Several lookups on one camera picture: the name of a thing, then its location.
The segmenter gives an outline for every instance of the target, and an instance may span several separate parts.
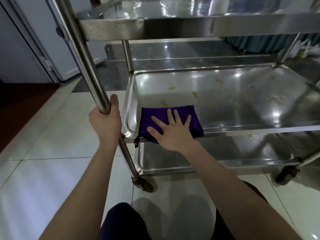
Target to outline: dark shorts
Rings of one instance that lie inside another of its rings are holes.
[[[248,182],[244,183],[267,201],[255,186]],[[151,240],[146,224],[139,213],[128,203],[119,203],[108,211],[100,230],[99,240],[132,239],[135,234],[138,234],[140,240]],[[216,210],[216,223],[211,239],[235,239],[218,210]]]

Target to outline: teal curtain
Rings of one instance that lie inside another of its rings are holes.
[[[223,39],[234,47],[252,53],[275,53],[285,48],[296,34],[232,36]],[[320,33],[302,36],[302,41],[309,39],[311,45],[320,44]]]

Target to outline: purple microfiber towel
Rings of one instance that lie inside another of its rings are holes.
[[[162,129],[151,119],[151,116],[156,117],[161,120],[166,125],[169,124],[168,113],[167,110],[171,109],[173,118],[175,119],[173,111],[176,109],[179,113],[181,122],[184,124],[187,120],[188,115],[191,115],[191,122],[189,126],[190,133],[193,138],[202,137],[203,129],[198,120],[197,114],[195,112],[195,108],[193,105],[187,105],[183,107],[174,107],[174,108],[142,108],[141,111],[141,120],[139,126],[139,134],[138,137],[134,140],[134,146],[137,148],[139,145],[140,137],[151,141],[153,143],[158,143],[157,140],[150,135],[147,131],[149,126],[155,128],[161,135],[163,135]]]

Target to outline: caster wheel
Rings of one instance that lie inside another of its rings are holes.
[[[280,185],[286,185],[291,179],[297,176],[299,171],[300,169],[297,169],[295,166],[285,166],[278,174],[275,181]]]
[[[152,193],[154,191],[154,187],[143,177],[139,177],[136,181],[132,180],[132,183],[138,188],[148,193]]]

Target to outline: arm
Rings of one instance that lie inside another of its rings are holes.
[[[98,239],[112,162],[121,135],[117,96],[112,95],[110,101],[109,115],[101,114],[97,108],[90,112],[89,120],[99,137],[99,148],[39,240]]]
[[[183,125],[178,112],[168,109],[169,125],[152,117],[163,135],[152,127],[148,132],[165,149],[180,152],[196,169],[210,198],[219,210],[235,239],[296,239],[301,240],[291,226],[260,196],[242,182],[234,172],[216,161],[190,132],[189,116]]]

